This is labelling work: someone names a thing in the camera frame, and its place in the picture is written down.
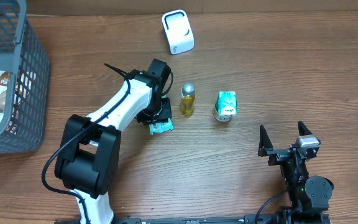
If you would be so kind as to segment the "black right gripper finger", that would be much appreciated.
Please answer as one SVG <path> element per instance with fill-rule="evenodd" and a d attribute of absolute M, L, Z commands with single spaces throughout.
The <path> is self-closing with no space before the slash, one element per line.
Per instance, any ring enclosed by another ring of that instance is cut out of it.
<path fill-rule="evenodd" d="M 313 134 L 302 121 L 298 122 L 298 132 L 300 136 L 307 136 Z"/>
<path fill-rule="evenodd" d="M 269 151 L 274 150 L 274 148 L 267 134 L 267 131 L 263 125 L 260 126 L 259 133 L 260 133 L 260 141 L 259 141 L 258 156 L 260 157 L 268 156 Z"/>

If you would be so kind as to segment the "teal wet wipes packet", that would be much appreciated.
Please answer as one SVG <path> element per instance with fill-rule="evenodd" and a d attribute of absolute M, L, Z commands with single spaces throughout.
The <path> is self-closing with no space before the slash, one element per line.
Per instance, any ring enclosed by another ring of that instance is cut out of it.
<path fill-rule="evenodd" d="M 167 122 L 164 123 L 155 123 L 149 125 L 151 135 L 155 133 L 164 133 L 165 131 L 173 130 L 173 123 L 171 119 L 168 119 Z"/>

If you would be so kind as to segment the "yellow Vim bottle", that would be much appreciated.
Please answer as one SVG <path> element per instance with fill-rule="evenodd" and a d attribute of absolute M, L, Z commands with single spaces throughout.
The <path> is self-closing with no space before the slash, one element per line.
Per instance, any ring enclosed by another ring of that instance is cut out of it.
<path fill-rule="evenodd" d="M 195 88 L 192 83 L 185 83 L 181 88 L 181 113 L 191 116 L 194 112 Z"/>

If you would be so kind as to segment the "green white Knorr jar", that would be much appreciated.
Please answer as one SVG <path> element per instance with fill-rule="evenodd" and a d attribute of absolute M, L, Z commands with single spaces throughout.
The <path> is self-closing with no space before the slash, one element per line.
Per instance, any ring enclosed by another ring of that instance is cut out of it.
<path fill-rule="evenodd" d="M 236 111 L 233 106 L 219 106 L 215 104 L 213 114 L 218 121 L 227 122 L 232 119 L 232 117 L 236 114 Z"/>

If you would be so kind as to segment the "green tissue pack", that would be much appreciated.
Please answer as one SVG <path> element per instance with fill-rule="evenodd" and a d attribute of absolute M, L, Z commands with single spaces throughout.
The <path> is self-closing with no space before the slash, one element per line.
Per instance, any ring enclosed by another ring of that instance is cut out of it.
<path fill-rule="evenodd" d="M 237 114 L 235 91 L 220 91 L 216 103 L 217 112 L 220 116 L 235 116 Z"/>

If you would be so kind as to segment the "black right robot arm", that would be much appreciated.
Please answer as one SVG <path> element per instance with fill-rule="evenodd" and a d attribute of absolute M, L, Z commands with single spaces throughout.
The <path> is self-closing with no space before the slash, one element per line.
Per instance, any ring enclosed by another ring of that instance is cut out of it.
<path fill-rule="evenodd" d="M 317 156 L 321 141 L 305 126 L 298 122 L 299 136 L 287 149 L 274 149 L 264 126 L 260 126 L 258 156 L 268 157 L 269 166 L 280 166 L 286 189 L 268 199 L 255 215 L 255 223 L 261 219 L 262 210 L 276 198 L 288 194 L 289 207 L 282 207 L 265 223 L 330 223 L 324 214 L 329 208 L 334 184 L 318 175 L 309 176 L 306 161 Z"/>

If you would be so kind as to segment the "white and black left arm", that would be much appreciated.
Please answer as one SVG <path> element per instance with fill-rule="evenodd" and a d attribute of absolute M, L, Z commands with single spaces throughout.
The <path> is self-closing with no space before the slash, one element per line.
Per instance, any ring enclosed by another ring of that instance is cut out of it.
<path fill-rule="evenodd" d="M 112 223 L 108 190 L 116 175 L 121 137 L 132 120 L 150 133 L 173 130 L 167 83 L 173 72 L 167 63 L 153 59 L 146 71 L 125 72 L 121 89 L 100 109 L 87 116 L 72 115 L 66 122 L 60 148 L 52 156 L 54 174 L 62 180 L 62 194 L 76 198 L 78 223 Z"/>

